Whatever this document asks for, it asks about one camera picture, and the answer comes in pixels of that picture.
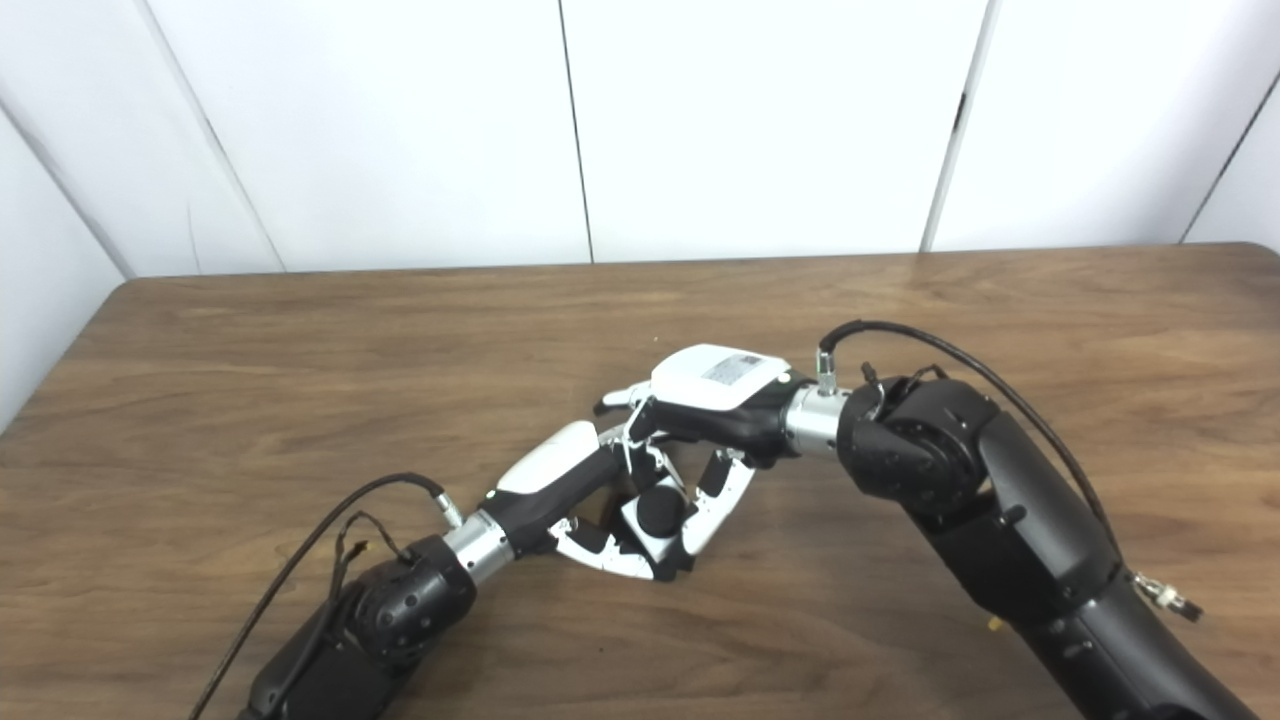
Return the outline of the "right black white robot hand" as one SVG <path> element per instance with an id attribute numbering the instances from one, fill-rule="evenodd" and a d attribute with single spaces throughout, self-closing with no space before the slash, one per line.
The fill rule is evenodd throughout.
<path id="1" fill-rule="evenodd" d="M 755 473 L 797 456 L 786 416 L 813 383 L 782 357 L 694 345 L 662 360 L 648 379 L 605 393 L 593 411 L 628 411 L 621 428 L 628 448 L 646 442 L 716 446 L 699 482 L 685 486 L 690 506 L 682 538 L 696 559 L 737 509 Z"/>

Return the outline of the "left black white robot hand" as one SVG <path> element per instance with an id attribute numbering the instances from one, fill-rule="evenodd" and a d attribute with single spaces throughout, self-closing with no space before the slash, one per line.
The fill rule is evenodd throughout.
<path id="1" fill-rule="evenodd" d="M 571 421 L 520 459 L 477 506 L 454 555 L 476 583 L 530 555 L 559 553 L 593 570 L 671 582 L 695 564 L 682 533 L 690 502 L 664 450 L 623 443 Z"/>

